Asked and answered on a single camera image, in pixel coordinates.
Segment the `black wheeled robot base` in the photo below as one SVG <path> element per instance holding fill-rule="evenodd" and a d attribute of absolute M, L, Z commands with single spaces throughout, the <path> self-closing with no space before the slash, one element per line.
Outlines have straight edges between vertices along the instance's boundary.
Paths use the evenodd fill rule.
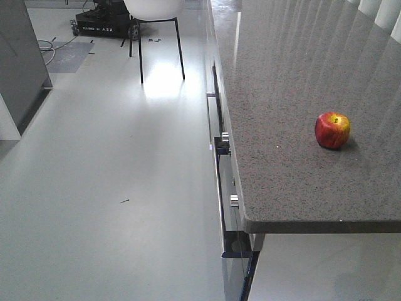
<path fill-rule="evenodd" d="M 93 1 L 94 8 L 86 10 L 70 21 L 75 36 L 101 36 L 108 38 L 138 38 L 138 26 L 133 22 L 124 1 Z"/>

